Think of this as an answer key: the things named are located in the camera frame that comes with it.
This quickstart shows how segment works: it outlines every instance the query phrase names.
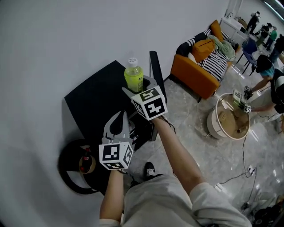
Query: person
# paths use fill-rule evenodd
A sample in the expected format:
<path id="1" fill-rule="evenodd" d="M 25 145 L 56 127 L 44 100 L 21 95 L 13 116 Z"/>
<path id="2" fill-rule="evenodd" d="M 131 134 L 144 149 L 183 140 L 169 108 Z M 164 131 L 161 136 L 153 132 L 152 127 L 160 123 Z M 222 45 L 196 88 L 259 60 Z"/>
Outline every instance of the person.
<path id="1" fill-rule="evenodd" d="M 123 202 L 123 174 L 112 170 L 100 209 L 100 227 L 251 227 L 245 216 L 206 183 L 169 124 L 160 117 L 152 122 L 176 177 L 154 175 L 153 164 L 146 163 L 146 181 L 131 187 Z"/>
<path id="2" fill-rule="evenodd" d="M 281 54 L 283 51 L 284 51 L 284 36 L 280 34 L 279 38 L 276 40 L 274 49 L 269 56 L 270 60 L 274 63 L 279 57 L 279 54 Z"/>
<path id="3" fill-rule="evenodd" d="M 260 34 L 260 38 L 257 40 L 256 42 L 256 45 L 259 47 L 263 42 L 264 40 L 266 39 L 266 37 L 268 36 L 268 33 L 269 33 L 269 29 L 272 28 L 272 25 L 271 24 L 268 24 L 268 25 L 264 25 L 262 27 L 262 32 Z"/>
<path id="4" fill-rule="evenodd" d="M 259 23 L 260 13 L 257 11 L 256 13 L 252 13 L 250 16 L 251 16 L 251 19 L 247 25 L 246 30 L 248 31 L 249 28 L 252 27 L 249 33 L 253 34 L 253 30 L 256 28 L 257 23 Z"/>
<path id="5" fill-rule="evenodd" d="M 283 103 L 277 98 L 282 95 L 279 95 L 279 92 L 276 93 L 275 88 L 275 81 L 279 77 L 284 76 L 284 74 L 280 70 L 275 69 L 270 59 L 265 55 L 260 55 L 257 59 L 256 71 L 260 73 L 262 80 L 250 92 L 253 93 L 264 88 L 269 82 L 271 83 L 271 88 L 267 87 L 258 98 L 250 102 L 252 107 L 250 114 L 251 125 L 276 120 L 284 112 Z"/>
<path id="6" fill-rule="evenodd" d="M 277 28 L 274 26 L 273 31 L 270 33 L 270 36 L 269 36 L 266 44 L 264 45 L 264 47 L 266 47 L 266 50 L 268 50 L 268 51 L 270 50 L 270 47 L 271 47 L 273 41 L 275 41 L 276 38 L 277 38 L 276 30 L 277 30 Z"/>

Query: sleeve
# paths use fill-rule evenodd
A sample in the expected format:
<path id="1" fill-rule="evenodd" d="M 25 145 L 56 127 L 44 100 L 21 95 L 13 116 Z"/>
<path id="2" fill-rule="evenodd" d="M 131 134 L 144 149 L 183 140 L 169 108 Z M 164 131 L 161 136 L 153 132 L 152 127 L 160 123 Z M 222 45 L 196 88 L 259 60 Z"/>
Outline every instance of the sleeve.
<path id="1" fill-rule="evenodd" d="M 250 221 L 221 197 L 208 183 L 197 185 L 189 194 L 192 212 L 201 225 L 220 227 L 251 227 Z"/>
<path id="2" fill-rule="evenodd" d="M 100 219 L 99 227 L 120 227 L 120 223 L 111 219 Z"/>

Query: blue chair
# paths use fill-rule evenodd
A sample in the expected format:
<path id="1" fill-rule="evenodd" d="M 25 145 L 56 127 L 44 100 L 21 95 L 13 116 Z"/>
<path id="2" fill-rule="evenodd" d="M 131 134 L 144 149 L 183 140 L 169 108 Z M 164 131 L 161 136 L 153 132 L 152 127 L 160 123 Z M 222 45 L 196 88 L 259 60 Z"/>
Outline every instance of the blue chair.
<path id="1" fill-rule="evenodd" d="M 256 60 L 253 58 L 252 54 L 254 52 L 257 51 L 257 45 L 256 42 L 249 38 L 244 44 L 243 44 L 243 54 L 241 55 L 241 57 L 243 55 L 245 55 L 245 57 L 247 58 L 247 62 L 245 64 L 245 66 L 247 65 L 247 67 L 245 68 L 243 74 L 245 73 L 245 71 L 247 70 L 249 64 L 254 64 L 256 62 Z"/>

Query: plastic bottle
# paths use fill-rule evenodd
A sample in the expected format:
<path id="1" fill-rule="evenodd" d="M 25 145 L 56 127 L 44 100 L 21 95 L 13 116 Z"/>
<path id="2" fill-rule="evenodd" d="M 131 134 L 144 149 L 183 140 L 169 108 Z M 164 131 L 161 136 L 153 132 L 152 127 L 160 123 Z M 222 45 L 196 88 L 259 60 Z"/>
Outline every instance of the plastic bottle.
<path id="1" fill-rule="evenodd" d="M 138 66 L 136 58 L 130 58 L 127 65 L 124 71 L 124 78 L 128 88 L 135 93 L 141 92 L 143 89 L 143 69 Z"/>

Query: black table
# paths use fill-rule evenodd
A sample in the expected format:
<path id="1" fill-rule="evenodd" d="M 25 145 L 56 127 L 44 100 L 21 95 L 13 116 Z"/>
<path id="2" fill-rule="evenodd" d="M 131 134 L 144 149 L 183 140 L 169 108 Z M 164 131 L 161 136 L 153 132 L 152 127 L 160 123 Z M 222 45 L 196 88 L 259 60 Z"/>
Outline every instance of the black table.
<path id="1" fill-rule="evenodd" d="M 86 182 L 102 194 L 106 191 L 110 171 L 99 163 L 99 144 L 102 143 L 103 130 L 109 119 L 121 110 L 128 116 L 136 110 L 130 99 L 122 91 L 126 87 L 124 79 L 125 67 L 113 61 L 90 78 L 81 83 L 66 97 L 66 103 L 77 123 L 82 135 L 91 146 L 96 159 L 96 168 L 85 174 Z M 134 116 L 137 139 L 135 150 L 148 140 L 155 140 L 154 126 L 136 114 Z"/>

